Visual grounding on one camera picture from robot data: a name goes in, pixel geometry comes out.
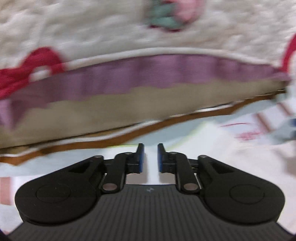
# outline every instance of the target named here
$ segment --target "beige fabric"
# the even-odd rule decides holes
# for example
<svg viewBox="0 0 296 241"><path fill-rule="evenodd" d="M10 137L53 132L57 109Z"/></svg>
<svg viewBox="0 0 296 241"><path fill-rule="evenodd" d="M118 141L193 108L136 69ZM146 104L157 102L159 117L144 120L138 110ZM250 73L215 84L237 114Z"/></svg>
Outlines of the beige fabric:
<svg viewBox="0 0 296 241"><path fill-rule="evenodd" d="M281 89L278 81L182 84L174 88L139 87L129 94L98 95L81 102L51 103L31 109L14 130L0 127L0 148L62 139L134 123L165 119Z"/></svg>

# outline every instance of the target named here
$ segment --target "purple ruffle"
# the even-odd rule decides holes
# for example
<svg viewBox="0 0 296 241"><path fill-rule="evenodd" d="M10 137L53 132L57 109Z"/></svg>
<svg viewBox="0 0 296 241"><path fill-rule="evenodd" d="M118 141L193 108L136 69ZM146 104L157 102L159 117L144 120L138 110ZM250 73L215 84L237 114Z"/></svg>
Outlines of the purple ruffle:
<svg viewBox="0 0 296 241"><path fill-rule="evenodd" d="M215 79L290 81L270 65L240 63L207 55L157 55L111 61L57 74L0 100L0 124L14 127L29 108L97 94L122 94L138 86L168 88L179 83L204 84Z"/></svg>

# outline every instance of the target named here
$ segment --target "brown stripe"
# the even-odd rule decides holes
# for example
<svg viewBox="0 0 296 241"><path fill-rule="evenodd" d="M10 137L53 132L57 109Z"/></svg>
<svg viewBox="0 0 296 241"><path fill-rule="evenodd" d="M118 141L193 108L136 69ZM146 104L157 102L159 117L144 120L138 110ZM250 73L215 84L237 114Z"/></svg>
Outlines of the brown stripe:
<svg viewBox="0 0 296 241"><path fill-rule="evenodd" d="M265 116L258 112L256 114L254 114L255 117L259 120L261 126L264 128L264 130L267 132L267 133L270 133L270 132L273 132L273 128L269 125L267 119L265 118Z"/></svg>
<svg viewBox="0 0 296 241"><path fill-rule="evenodd" d="M11 205L11 178L0 177L0 203L4 205Z"/></svg>
<svg viewBox="0 0 296 241"><path fill-rule="evenodd" d="M290 107L287 106L285 103L283 103L283 102L279 102L278 105L279 105L280 109L283 110L283 112L284 112L287 116L293 116L293 111L291 111Z"/></svg>
<svg viewBox="0 0 296 241"><path fill-rule="evenodd" d="M47 155L50 153L58 152L58 151L66 151L66 150L74 150L74 149L90 149L90 148L105 148L109 146L115 146L115 145L122 145L134 138L137 138L139 136L148 134L153 131L157 131L159 129L162 129L164 127L168 127L177 123L193 120L193 119L198 119L198 118L203 118L203 117L209 117L209 116L217 116L217 115L229 115L233 113L234 111L242 108L243 106L260 101L260 100L267 100L267 99L272 99L274 94L266 94L262 96L257 96L254 98L247 99L243 102L240 102L238 104L235 104L234 106L225 108L225 109L220 109L220 110L213 110L213 111L208 111L208 112L199 112L199 113L193 113L189 115L184 115L184 116L179 116L179 117L174 117L171 119L164 120L162 122L158 122L156 124L153 124L151 126L146 126L141 129L132 131L130 133L126 133L122 136L114 137L111 139L106 139L106 140L100 140L100 141L89 141L89 142L77 142L77 143L69 143L69 144L64 144L64 145L59 145L59 146L52 146L52 147L47 147L45 149L29 153L20 157L0 157L0 162L5 162L9 163L12 165L19 165L22 162L25 162L29 159L38 157L38 156L43 156Z"/></svg>

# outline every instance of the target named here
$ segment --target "red applique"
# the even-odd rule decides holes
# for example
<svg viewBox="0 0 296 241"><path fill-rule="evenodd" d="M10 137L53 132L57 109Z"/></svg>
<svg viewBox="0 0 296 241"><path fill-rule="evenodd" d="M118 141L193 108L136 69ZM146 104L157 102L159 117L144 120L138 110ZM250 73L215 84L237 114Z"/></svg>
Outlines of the red applique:
<svg viewBox="0 0 296 241"><path fill-rule="evenodd" d="M29 76L35 68L48 66L51 74L65 71L60 57L49 47L34 50L18 68L0 70L0 99L29 84Z"/></svg>
<svg viewBox="0 0 296 241"><path fill-rule="evenodd" d="M296 50L296 34L294 35L293 39L291 40L291 42L287 48L285 57L283 59L283 66L281 68L282 71L288 72L290 58L295 50Z"/></svg>

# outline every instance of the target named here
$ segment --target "round joint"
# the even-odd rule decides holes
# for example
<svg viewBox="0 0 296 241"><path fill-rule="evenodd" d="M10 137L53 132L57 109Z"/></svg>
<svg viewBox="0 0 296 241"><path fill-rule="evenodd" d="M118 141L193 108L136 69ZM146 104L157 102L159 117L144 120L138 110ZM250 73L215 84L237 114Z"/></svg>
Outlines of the round joint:
<svg viewBox="0 0 296 241"><path fill-rule="evenodd" d="M114 191L116 190L117 185L115 183L106 183L103 185L103 189L105 191Z"/></svg>
<svg viewBox="0 0 296 241"><path fill-rule="evenodd" d="M195 183L186 183L183 187L187 191L195 191L198 189L199 186Z"/></svg>

